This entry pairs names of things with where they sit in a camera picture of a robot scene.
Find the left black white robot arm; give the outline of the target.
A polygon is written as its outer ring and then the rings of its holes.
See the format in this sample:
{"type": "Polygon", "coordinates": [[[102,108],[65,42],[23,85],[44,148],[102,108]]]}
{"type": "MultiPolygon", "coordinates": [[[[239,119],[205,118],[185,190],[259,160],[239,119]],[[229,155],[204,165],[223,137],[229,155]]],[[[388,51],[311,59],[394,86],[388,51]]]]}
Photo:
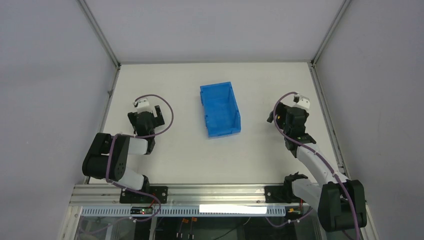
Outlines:
{"type": "Polygon", "coordinates": [[[135,137],[99,132],[82,164],[82,173],[94,179],[108,179],[125,188],[150,193],[149,178],[127,166],[129,155],[149,155],[155,141],[155,129],[165,124],[159,105],[142,107],[127,114],[135,137]]]}

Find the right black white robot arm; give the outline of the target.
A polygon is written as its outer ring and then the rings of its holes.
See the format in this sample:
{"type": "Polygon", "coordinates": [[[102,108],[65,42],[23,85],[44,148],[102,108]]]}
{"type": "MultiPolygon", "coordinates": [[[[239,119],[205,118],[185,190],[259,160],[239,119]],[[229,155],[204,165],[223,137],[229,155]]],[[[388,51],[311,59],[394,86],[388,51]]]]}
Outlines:
{"type": "Polygon", "coordinates": [[[300,174],[286,177],[286,198],[297,197],[308,203],[327,232],[360,230],[367,223],[364,186],[336,170],[321,153],[315,139],[306,133],[309,113],[282,102],[275,104],[267,122],[284,137],[286,149],[313,175],[315,183],[300,174]]]}

